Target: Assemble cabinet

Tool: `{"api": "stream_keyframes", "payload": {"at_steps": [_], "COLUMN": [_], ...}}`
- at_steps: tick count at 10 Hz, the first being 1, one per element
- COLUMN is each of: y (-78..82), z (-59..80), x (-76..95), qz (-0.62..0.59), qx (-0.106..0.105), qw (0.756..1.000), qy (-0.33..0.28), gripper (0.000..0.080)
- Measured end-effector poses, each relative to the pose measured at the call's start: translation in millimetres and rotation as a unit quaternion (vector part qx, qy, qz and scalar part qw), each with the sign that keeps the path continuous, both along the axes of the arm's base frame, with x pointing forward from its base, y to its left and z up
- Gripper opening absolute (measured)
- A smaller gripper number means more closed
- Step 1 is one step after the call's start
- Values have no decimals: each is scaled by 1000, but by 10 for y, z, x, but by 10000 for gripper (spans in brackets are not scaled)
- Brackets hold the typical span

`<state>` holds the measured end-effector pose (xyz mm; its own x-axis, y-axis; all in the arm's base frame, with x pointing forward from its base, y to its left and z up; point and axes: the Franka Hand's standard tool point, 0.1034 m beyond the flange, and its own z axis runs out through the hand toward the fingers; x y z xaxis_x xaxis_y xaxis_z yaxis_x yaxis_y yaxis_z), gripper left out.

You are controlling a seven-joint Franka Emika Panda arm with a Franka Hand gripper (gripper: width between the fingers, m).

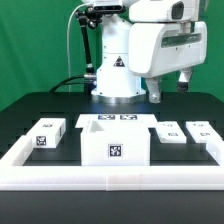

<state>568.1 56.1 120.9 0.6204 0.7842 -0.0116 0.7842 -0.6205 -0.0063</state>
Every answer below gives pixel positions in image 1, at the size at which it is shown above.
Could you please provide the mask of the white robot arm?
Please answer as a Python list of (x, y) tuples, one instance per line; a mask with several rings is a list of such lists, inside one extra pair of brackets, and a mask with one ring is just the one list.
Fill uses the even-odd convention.
[(180, 73), (177, 90), (188, 90), (193, 67), (204, 62), (207, 26), (201, 0), (82, 0), (91, 27), (102, 27), (102, 64), (94, 99), (129, 103), (161, 100), (160, 78)]

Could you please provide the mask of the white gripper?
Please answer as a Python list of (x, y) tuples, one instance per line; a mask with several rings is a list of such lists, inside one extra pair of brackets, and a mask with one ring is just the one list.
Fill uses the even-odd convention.
[(177, 91), (188, 91), (192, 66), (202, 64), (207, 51), (207, 26), (196, 22), (192, 33), (181, 23), (135, 23), (129, 34), (129, 68), (145, 80), (151, 103), (161, 102), (160, 78), (180, 70)]

